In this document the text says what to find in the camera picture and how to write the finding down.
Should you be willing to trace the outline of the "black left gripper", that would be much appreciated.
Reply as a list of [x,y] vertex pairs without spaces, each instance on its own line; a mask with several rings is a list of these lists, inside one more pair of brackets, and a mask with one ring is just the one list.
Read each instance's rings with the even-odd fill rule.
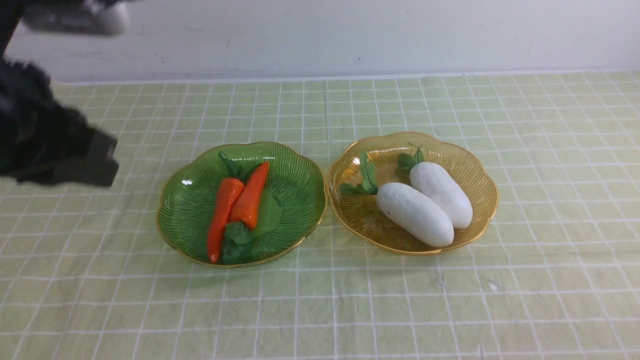
[[109,188],[119,171],[118,141],[66,105],[45,71],[1,60],[0,175],[17,183],[54,187],[78,183]]

